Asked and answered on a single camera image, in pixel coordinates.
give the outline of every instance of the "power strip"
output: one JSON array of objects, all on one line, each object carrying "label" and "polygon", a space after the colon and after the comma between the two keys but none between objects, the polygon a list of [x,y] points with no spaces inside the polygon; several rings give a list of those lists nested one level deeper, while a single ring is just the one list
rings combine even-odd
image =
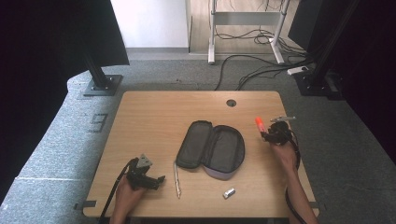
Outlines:
[{"label": "power strip", "polygon": [[288,74],[289,74],[289,75],[294,75],[294,74],[297,74],[297,73],[306,72],[306,71],[308,71],[308,70],[309,70],[309,69],[308,69],[308,67],[306,67],[306,66],[295,67],[295,68],[289,69],[289,70],[288,70]]}]

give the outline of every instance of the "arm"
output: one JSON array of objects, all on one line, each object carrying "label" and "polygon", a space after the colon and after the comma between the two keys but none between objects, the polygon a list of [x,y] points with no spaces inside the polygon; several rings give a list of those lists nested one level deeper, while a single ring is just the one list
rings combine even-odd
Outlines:
[{"label": "arm", "polygon": [[122,177],[116,192],[116,205],[110,224],[123,224],[128,214],[134,210],[146,189],[133,190],[125,175]]},{"label": "arm", "polygon": [[[276,154],[287,178],[288,194],[292,206],[306,223],[318,223],[318,220],[309,205],[303,186],[301,185],[296,168],[297,157],[290,142],[283,146],[271,144],[271,149]],[[292,212],[289,214],[290,223],[300,223]]]}]

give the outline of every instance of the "gray carpet floor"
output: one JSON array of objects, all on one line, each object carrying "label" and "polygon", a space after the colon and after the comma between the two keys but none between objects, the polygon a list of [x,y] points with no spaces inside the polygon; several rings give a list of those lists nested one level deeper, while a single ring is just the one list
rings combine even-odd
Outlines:
[{"label": "gray carpet floor", "polygon": [[[63,106],[1,204],[0,223],[95,223],[84,217],[81,205],[122,94],[213,91],[221,68],[221,60],[209,65],[199,57],[130,63],[104,68],[107,75],[123,75],[114,96],[84,97],[89,72],[68,81]],[[241,77],[265,65],[232,60],[224,67],[219,90],[235,90]],[[251,79],[241,91],[278,91],[287,114],[297,118],[291,126],[299,137],[320,223],[396,223],[396,167],[347,102],[301,96],[286,71],[268,78],[274,74]]]}]

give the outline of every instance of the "wooden floor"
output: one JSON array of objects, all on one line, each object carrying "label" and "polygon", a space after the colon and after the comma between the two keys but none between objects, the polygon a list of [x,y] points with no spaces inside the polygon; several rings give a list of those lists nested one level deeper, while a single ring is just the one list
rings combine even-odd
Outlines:
[{"label": "wooden floor", "polygon": [[[218,0],[217,11],[279,11],[282,0]],[[289,40],[288,33],[294,18],[295,11],[300,0],[290,0],[288,14],[286,16],[280,37],[285,39],[288,45],[298,47]],[[205,53],[208,51],[210,37],[209,11],[211,8],[210,0],[191,0],[191,53]],[[232,36],[244,35],[253,30],[275,32],[273,26],[217,26],[218,34]],[[259,32],[251,33],[249,36],[256,36]],[[220,39],[216,36],[216,53],[272,53],[269,45],[255,44],[254,39]]]}]

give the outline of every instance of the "person's left hand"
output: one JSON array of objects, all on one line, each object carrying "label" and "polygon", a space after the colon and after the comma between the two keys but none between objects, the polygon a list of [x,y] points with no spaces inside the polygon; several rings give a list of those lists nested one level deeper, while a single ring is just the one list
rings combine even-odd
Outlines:
[{"label": "person's left hand", "polygon": [[116,205],[110,218],[110,224],[124,223],[125,218],[137,206],[146,190],[144,188],[132,189],[124,175],[116,191]]}]

